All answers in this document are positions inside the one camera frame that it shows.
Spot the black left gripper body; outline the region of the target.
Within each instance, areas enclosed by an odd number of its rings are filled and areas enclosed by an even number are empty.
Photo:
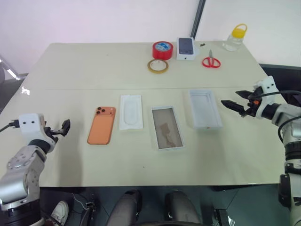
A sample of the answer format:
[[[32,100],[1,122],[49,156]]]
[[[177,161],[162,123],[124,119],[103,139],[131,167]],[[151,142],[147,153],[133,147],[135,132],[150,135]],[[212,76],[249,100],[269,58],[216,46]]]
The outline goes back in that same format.
[[[59,138],[57,137],[57,135],[62,136],[62,131],[61,130],[52,130],[50,127],[45,127],[44,132],[53,141],[58,141]]]

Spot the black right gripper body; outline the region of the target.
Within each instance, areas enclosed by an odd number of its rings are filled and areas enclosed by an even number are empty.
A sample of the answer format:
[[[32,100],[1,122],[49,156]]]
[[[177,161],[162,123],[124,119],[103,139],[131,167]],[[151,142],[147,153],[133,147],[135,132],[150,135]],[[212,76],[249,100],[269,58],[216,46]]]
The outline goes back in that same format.
[[[259,106],[261,105],[262,98],[260,95],[263,94],[263,90],[261,87],[257,87],[253,94],[248,98],[249,103],[247,104],[249,108],[246,110],[246,116],[255,117]]]

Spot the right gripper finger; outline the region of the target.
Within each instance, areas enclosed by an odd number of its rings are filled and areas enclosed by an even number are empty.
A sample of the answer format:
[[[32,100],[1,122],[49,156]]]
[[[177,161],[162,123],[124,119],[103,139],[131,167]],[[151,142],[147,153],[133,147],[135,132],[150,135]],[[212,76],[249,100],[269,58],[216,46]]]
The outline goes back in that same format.
[[[246,116],[246,111],[244,110],[244,107],[242,105],[237,104],[234,101],[231,100],[222,100],[221,103],[228,109],[233,110],[241,116]]]
[[[247,90],[240,90],[240,91],[236,91],[236,94],[244,99],[248,99],[253,94],[253,92]]]

